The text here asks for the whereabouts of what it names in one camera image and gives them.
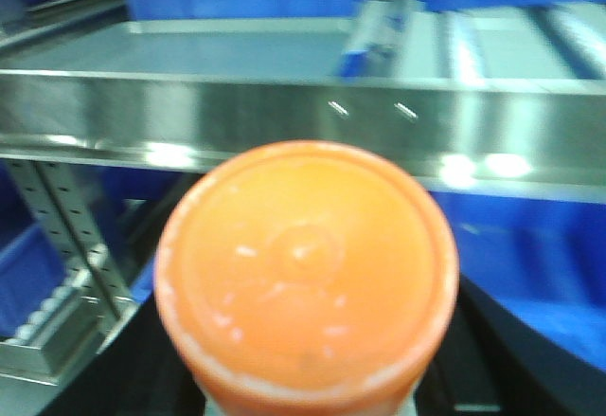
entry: metal shelf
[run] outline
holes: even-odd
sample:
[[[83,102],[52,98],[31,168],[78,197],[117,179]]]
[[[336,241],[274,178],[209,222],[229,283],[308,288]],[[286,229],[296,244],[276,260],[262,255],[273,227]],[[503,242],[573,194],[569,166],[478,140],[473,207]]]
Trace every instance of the metal shelf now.
[[[204,172],[262,143],[317,138],[382,154],[429,186],[449,186],[444,162],[463,155],[473,181],[456,189],[604,199],[606,82],[573,78],[583,58],[597,72],[601,53],[583,51],[601,41],[571,21],[580,10],[602,29],[603,6],[434,14],[375,0],[352,23],[116,24],[112,1],[102,19],[0,42],[1,156]],[[577,65],[546,27],[574,33]],[[366,69],[344,81],[339,61],[356,48]],[[364,76],[378,54],[383,76]],[[495,172],[492,154],[530,170]]]

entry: bottle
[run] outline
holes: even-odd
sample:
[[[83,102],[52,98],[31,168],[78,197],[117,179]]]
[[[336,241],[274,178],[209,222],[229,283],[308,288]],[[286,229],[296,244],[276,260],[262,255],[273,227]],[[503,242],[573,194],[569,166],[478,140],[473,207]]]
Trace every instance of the bottle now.
[[[322,141],[266,145],[185,195],[163,232],[160,317],[229,416],[392,416],[450,321],[452,232],[410,175]]]

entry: black surface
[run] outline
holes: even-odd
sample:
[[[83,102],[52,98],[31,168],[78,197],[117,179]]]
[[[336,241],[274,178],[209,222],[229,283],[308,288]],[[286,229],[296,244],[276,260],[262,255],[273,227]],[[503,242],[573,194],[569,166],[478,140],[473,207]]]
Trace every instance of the black surface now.
[[[488,358],[506,414],[606,414],[606,373],[530,329],[465,278],[459,304]]]
[[[419,416],[598,416],[606,375],[529,329],[463,279],[444,342],[415,394]],[[42,414],[200,416],[204,397],[149,298]]]
[[[44,416],[200,416],[204,397],[172,348],[153,298]]]

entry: shelving unit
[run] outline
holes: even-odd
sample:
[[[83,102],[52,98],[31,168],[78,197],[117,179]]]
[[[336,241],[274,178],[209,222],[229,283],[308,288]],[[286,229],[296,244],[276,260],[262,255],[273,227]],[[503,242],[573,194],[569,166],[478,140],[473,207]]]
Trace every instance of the shelving unit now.
[[[313,138],[384,155],[432,190],[606,202],[602,5],[436,14],[370,0],[355,19],[131,23],[122,0],[72,0],[29,18],[0,36],[0,157],[70,251],[88,340],[52,371],[3,366],[26,348],[1,343],[0,407],[29,401],[13,415],[43,407],[136,310],[80,165],[190,182],[259,144]]]

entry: orange lid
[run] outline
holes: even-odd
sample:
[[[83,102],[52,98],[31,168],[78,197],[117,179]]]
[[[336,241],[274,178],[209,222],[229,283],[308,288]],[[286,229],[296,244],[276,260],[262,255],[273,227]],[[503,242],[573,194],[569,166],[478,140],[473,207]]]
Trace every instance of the orange lid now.
[[[155,281],[194,374],[299,401],[414,381],[457,284],[428,193],[374,154],[315,141],[260,147],[201,179],[169,220]]]

